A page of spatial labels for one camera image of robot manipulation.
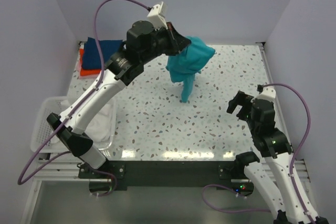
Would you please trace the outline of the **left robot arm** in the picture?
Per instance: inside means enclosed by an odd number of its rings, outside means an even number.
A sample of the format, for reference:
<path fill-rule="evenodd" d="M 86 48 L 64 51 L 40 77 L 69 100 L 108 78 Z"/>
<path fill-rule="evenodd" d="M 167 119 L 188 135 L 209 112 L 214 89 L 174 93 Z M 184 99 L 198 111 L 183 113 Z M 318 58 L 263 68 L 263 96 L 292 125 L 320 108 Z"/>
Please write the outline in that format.
<path fill-rule="evenodd" d="M 149 21 L 135 22 L 92 85 L 68 109 L 51 113 L 47 122 L 70 153 L 87 163 L 97 178 L 108 174 L 108 159 L 85 130 L 96 114 L 121 90 L 144 72 L 144 66 L 160 55 L 176 56 L 191 44 L 168 22 L 155 29 Z"/>

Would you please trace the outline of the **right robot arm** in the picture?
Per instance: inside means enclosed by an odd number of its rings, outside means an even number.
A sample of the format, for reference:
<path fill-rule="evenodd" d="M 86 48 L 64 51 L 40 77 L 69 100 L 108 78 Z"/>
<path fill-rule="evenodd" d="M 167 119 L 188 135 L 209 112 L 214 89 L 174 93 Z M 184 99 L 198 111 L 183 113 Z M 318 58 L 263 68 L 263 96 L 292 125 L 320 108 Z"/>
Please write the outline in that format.
<path fill-rule="evenodd" d="M 274 177 L 268 176 L 253 151 L 236 156 L 234 173 L 254 184 L 274 223 L 328 223 L 308 198 L 292 163 L 293 149 L 286 135 L 276 128 L 275 98 L 274 88 L 268 87 L 260 89 L 256 97 L 238 91 L 229 101 L 227 113 L 232 114 L 237 106 L 241 107 L 236 116 L 247 123 L 254 146 Z"/>

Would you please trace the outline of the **teal t shirt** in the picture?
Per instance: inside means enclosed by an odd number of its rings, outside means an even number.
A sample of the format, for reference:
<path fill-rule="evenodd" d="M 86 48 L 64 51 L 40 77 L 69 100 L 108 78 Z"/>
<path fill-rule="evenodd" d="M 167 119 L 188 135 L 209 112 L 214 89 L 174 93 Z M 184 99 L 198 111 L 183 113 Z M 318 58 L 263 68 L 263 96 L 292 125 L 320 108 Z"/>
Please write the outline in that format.
<path fill-rule="evenodd" d="M 169 56 L 166 70 L 173 83 L 182 82 L 181 102 L 187 103 L 193 90 L 195 76 L 215 54 L 215 49 L 198 37 L 187 37 L 191 44 L 177 56 Z"/>

